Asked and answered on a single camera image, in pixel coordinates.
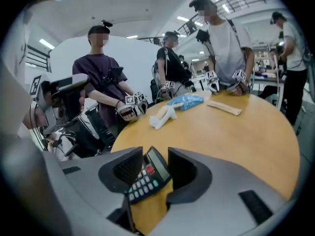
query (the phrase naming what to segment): black equipment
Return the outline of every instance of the black equipment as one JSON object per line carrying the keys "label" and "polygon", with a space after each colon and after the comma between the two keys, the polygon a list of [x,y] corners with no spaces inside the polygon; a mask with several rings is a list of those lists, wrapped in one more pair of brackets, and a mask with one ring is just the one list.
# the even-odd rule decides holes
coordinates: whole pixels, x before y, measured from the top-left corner
{"label": "black equipment", "polygon": [[171,178],[163,156],[151,147],[143,156],[141,171],[129,189],[130,203],[135,204],[157,193]]}

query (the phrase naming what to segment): white cloth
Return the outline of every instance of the white cloth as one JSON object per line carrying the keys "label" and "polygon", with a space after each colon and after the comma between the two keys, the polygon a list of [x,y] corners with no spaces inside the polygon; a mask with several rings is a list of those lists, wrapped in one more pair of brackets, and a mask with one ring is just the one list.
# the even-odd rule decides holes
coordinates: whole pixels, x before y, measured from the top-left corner
{"label": "white cloth", "polygon": [[4,105],[3,108],[1,106],[0,113],[1,130],[20,137],[31,137],[28,129],[21,124],[32,102],[25,84],[29,20],[30,15],[22,11],[7,33],[0,50],[0,101]]}
{"label": "white cloth", "polygon": [[237,41],[235,32],[228,21],[221,25],[212,26],[209,24],[209,35],[211,47],[209,50],[203,45],[206,55],[214,55],[216,59],[215,71],[220,80],[220,84],[229,86],[235,81],[232,75],[236,70],[245,71],[246,61],[241,48],[252,48],[251,38],[243,25],[235,24],[237,35],[240,41]]}
{"label": "white cloth", "polygon": [[303,54],[305,49],[305,42],[303,34],[299,33],[296,27],[290,23],[285,22],[283,24],[283,36],[291,37],[294,41],[294,50],[293,53],[287,56],[286,66],[288,70],[291,71],[303,71],[306,69],[306,66],[303,62]]}

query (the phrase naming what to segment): wooden table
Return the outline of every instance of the wooden table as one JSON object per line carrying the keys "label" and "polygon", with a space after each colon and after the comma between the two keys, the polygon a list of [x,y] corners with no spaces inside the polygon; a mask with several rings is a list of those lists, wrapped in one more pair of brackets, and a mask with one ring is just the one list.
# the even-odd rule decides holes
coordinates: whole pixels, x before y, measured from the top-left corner
{"label": "wooden table", "polygon": [[[210,92],[201,91],[199,95]],[[247,94],[237,97],[221,92],[212,100],[243,109],[239,116],[200,104],[169,120],[160,130],[149,126],[149,116],[165,105],[161,102],[118,136],[112,151],[154,146],[167,160],[167,147],[183,148],[242,165],[275,188],[287,200],[295,187],[300,164],[294,131],[285,116],[267,101]],[[136,228],[149,233],[166,215],[170,181],[160,192],[131,206]]]}

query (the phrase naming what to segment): black t-shirt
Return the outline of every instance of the black t-shirt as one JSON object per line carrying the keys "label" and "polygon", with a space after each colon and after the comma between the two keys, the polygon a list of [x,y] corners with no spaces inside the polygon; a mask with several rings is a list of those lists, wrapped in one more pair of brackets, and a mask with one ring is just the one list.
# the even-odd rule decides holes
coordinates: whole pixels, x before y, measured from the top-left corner
{"label": "black t-shirt", "polygon": [[164,65],[164,72],[165,72],[165,78],[168,81],[174,81],[174,82],[181,82],[181,81],[188,81],[189,78],[181,64],[181,61],[177,54],[170,48],[162,47],[157,52],[157,59],[164,59],[165,58],[165,48],[167,49],[167,54],[169,57],[169,60],[167,61],[167,74],[166,74],[166,62]]}

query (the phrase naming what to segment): wooden stick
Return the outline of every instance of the wooden stick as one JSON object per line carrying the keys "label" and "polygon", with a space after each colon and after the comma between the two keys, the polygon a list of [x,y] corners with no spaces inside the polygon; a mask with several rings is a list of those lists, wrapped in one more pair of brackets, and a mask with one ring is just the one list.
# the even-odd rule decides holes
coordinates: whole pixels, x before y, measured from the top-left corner
{"label": "wooden stick", "polygon": [[221,109],[223,111],[226,111],[226,112],[229,112],[235,116],[238,116],[242,109],[238,109],[238,108],[232,108],[228,105],[225,105],[223,103],[220,103],[220,102],[216,102],[216,101],[213,101],[213,100],[209,100],[206,102],[207,106],[210,106],[210,107],[214,107],[214,108],[218,108],[218,109]]}

